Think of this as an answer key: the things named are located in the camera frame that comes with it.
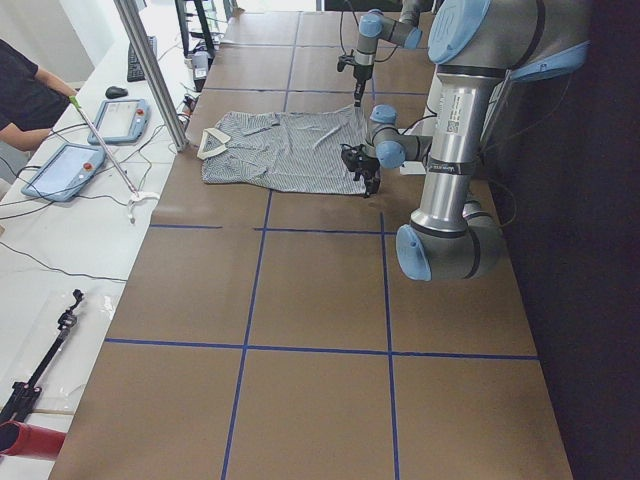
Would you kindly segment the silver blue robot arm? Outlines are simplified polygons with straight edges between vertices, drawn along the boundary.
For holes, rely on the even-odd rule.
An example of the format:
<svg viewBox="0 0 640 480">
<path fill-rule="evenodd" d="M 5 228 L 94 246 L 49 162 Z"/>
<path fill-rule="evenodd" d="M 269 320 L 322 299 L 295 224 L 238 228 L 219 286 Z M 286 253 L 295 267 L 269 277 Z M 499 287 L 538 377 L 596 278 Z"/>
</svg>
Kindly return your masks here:
<svg viewBox="0 0 640 480">
<path fill-rule="evenodd" d="M 425 170 L 419 207 L 396 234 L 396 255 L 413 280 L 470 279 L 488 272 L 504 243 L 498 226 L 473 198 L 490 97 L 504 80 L 536 81 L 581 67 L 589 46 L 588 1 L 443 1 L 426 39 L 441 84 L 434 131 L 403 135 L 396 112 L 376 106 L 362 145 L 343 146 L 347 169 L 379 187 L 381 168 L 407 161 Z"/>
<path fill-rule="evenodd" d="M 423 35 L 419 29 L 420 16 L 423 12 L 432 10 L 434 4 L 435 1 L 403 1 L 398 20 L 387 17 L 379 9 L 372 9 L 356 21 L 356 47 L 349 53 L 344 51 L 337 61 L 338 72 L 342 72 L 347 66 L 353 68 L 355 107 L 361 106 L 366 83 L 373 77 L 379 41 L 386 41 L 395 47 L 416 49 Z"/>
</svg>

